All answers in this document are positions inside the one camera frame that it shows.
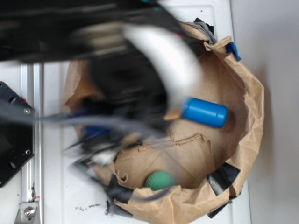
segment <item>brown paper bag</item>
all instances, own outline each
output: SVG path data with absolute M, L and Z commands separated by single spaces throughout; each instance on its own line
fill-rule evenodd
M 206 40 L 193 27 L 183 25 L 194 38 Z M 226 124 L 215 129 L 191 121 L 178 119 L 169 128 L 169 137 L 157 143 L 122 150 L 115 163 L 105 170 L 94 170 L 109 182 L 115 174 L 121 185 L 134 188 L 133 196 L 147 197 L 156 194 L 144 188 L 147 177 L 158 170 L 171 173 L 179 184 L 171 192 L 152 202 L 129 200 L 127 204 L 114 201 L 134 218 L 153 224 L 186 224 L 238 196 L 257 157 L 263 134 L 264 89 L 254 75 L 226 53 L 227 37 L 210 46 L 204 43 L 206 52 L 199 58 L 204 81 L 198 84 L 191 97 L 225 105 L 229 109 Z M 86 71 L 82 62 L 72 62 L 65 98 L 68 110 L 76 108 L 86 96 Z M 207 175 L 228 163 L 240 170 L 233 184 L 216 195 Z

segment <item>blue cap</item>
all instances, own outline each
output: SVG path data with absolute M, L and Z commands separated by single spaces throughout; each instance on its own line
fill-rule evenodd
M 182 113 L 182 118 L 186 120 L 217 128 L 224 126 L 227 116 L 228 109 L 226 106 L 196 98 L 186 100 Z

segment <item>metal clamp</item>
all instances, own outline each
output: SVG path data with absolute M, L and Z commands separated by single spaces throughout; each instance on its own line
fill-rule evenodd
M 14 224 L 38 224 L 38 202 L 20 203 Z

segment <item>black mount plate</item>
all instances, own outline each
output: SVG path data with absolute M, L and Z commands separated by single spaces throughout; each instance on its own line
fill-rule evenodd
M 34 116 L 33 109 L 4 82 L 0 82 L 0 100 L 18 105 L 17 109 Z M 0 187 L 4 187 L 33 155 L 33 126 L 0 118 Z

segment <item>bolt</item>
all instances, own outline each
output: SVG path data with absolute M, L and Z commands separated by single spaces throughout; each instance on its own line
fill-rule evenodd
M 33 217 L 34 213 L 35 213 L 35 210 L 32 207 L 28 207 L 24 210 L 24 214 L 28 218 Z
M 24 113 L 25 113 L 25 114 L 30 114 L 30 113 L 31 113 L 31 110 L 30 110 L 29 108 L 26 108 L 26 109 L 24 109 Z

